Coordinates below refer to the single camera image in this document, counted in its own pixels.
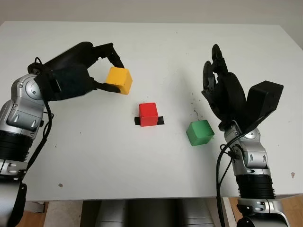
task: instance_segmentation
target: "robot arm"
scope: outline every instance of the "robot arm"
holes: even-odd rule
[[[217,205],[222,227],[219,168],[224,151],[229,148],[234,175],[239,186],[238,209],[243,218],[238,227],[289,227],[279,200],[272,188],[267,153],[260,143],[257,126],[276,110],[283,86],[264,81],[253,86],[246,100],[237,77],[228,72],[218,45],[212,49],[213,63],[207,61],[203,71],[202,94],[214,114],[221,120],[227,145],[217,162]]]
[[[48,102],[97,89],[120,93],[119,88],[98,83],[89,76],[87,68],[99,57],[124,68],[113,44],[93,47],[92,43],[82,42],[45,64],[36,58],[28,67],[29,74],[13,83],[11,99],[0,111],[0,227],[14,227],[22,218],[27,192],[22,180],[46,143],[52,125]],[[49,116],[47,130],[26,162],[28,150],[43,126],[45,107]]]

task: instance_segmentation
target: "cube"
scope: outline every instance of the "cube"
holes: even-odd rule
[[[133,79],[128,69],[111,67],[106,79],[107,84],[118,87],[121,94],[127,95],[131,89]]]
[[[141,126],[157,125],[158,111],[156,103],[139,104],[139,117]]]
[[[186,134],[192,146],[208,143],[214,136],[214,131],[207,120],[191,122]]]

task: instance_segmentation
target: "white table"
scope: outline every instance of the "white table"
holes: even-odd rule
[[[303,193],[303,51],[281,27],[5,22],[0,27],[0,103],[10,99],[12,82],[27,73],[35,57],[46,62],[82,41],[114,43],[133,77],[130,94],[94,91],[50,103],[53,128],[25,177],[28,200],[215,196],[215,163],[225,141],[201,95],[203,65],[214,43],[246,94],[264,80],[284,85],[278,109],[259,126],[261,142],[276,193]],[[89,72],[104,82],[109,68],[100,60]],[[142,102],[156,102],[165,125],[135,125]],[[215,136],[207,145],[192,147],[186,129],[198,119],[207,119]],[[228,161],[224,157],[222,171]],[[222,195],[238,195],[232,169]]]

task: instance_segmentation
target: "yellow cube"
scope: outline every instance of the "yellow cube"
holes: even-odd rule
[[[111,67],[106,79],[107,84],[115,85],[121,94],[127,95],[131,89],[133,79],[128,69]]]

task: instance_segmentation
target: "wooden floor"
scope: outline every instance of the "wooden floor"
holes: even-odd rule
[[[237,209],[238,197],[229,198],[236,222],[242,218]],[[303,195],[281,199],[285,215],[291,227],[303,227]]]
[[[48,202],[45,203],[44,213],[33,213],[24,211],[23,217],[17,227],[43,227],[46,217]]]

